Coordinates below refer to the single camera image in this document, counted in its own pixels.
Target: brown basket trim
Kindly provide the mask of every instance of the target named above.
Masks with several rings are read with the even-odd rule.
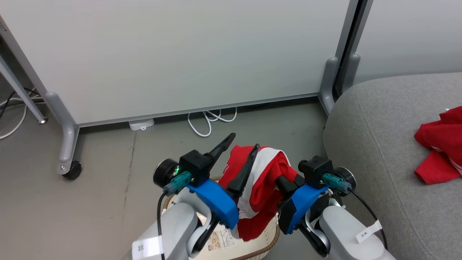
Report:
[[[219,181],[220,180],[220,177],[213,177],[211,178],[211,180],[213,181]],[[167,209],[170,201],[172,200],[173,198],[173,195],[169,196],[166,200],[165,200],[165,203],[164,203],[164,209]],[[279,239],[279,235],[280,235],[280,229],[279,229],[279,226],[276,225],[276,233],[274,234],[274,238],[273,238],[273,241],[271,241],[271,243],[269,245],[267,245],[265,248],[262,248],[258,251],[255,251],[255,252],[252,252],[252,253],[249,253],[249,254],[246,254],[246,255],[243,255],[243,256],[239,256],[239,257],[236,257],[236,258],[233,258],[233,259],[230,259],[230,260],[246,260],[246,259],[249,259],[249,258],[252,258],[252,257],[255,257],[255,256],[258,256],[260,254],[263,254],[264,252],[266,251],[269,251],[275,244],[276,242],[278,241]]]

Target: gray floor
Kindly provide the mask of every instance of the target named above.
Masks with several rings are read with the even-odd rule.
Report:
[[[0,48],[0,55],[9,54]],[[12,66],[24,74],[18,64]],[[33,87],[26,77],[19,80]],[[0,77],[0,100],[10,92]],[[237,133],[234,144],[282,149],[295,166],[321,154],[326,121],[321,105],[288,103],[241,110],[232,123],[212,123],[208,138],[197,136],[184,116],[156,120],[143,132],[131,131],[128,124],[82,129],[74,158],[83,171],[75,181],[56,173],[62,132],[46,106],[39,105],[49,117],[46,124],[38,125],[29,111],[18,130],[0,140],[0,259],[120,259],[156,219],[161,189],[153,184],[152,172],[157,164],[192,149],[207,152],[231,132]],[[0,136],[14,128],[23,111],[20,105],[7,109]],[[204,118],[192,121],[207,131]],[[229,151],[212,176],[221,175],[228,157]],[[265,259],[283,258],[320,259],[299,232],[282,235]]]

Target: red cloth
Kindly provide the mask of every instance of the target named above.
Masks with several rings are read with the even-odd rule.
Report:
[[[231,150],[218,184],[224,188],[228,186],[244,166],[252,148],[253,146],[235,146]],[[297,171],[290,167],[283,151],[260,147],[242,197],[237,202],[239,221],[232,231],[233,236],[249,241],[264,231],[276,215],[278,203],[283,199],[280,191],[275,189],[276,179],[281,175],[293,182]]]
[[[421,125],[414,135],[419,144],[432,150],[414,172],[426,184],[447,182],[462,174],[462,106],[439,116],[441,120]]]

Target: cable connector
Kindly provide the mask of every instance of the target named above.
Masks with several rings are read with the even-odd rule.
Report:
[[[164,192],[166,192],[167,196],[175,193],[178,190],[183,189],[191,182],[191,173],[190,172],[182,172],[180,175],[173,178],[169,184],[163,187]]]
[[[343,179],[339,177],[326,173],[322,176],[322,180],[324,181],[324,184],[329,186],[330,188],[337,189],[344,194],[350,193],[348,188],[351,189],[351,184],[349,184],[348,182],[344,181]]]

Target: basket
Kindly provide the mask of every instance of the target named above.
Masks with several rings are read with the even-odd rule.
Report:
[[[219,177],[211,178],[213,181],[219,179]],[[172,195],[167,198],[164,203],[164,210],[173,206],[175,196]],[[247,242],[232,237],[229,229],[218,225],[195,260],[260,260],[276,244],[279,233],[280,229],[276,217],[269,222],[259,237]]]

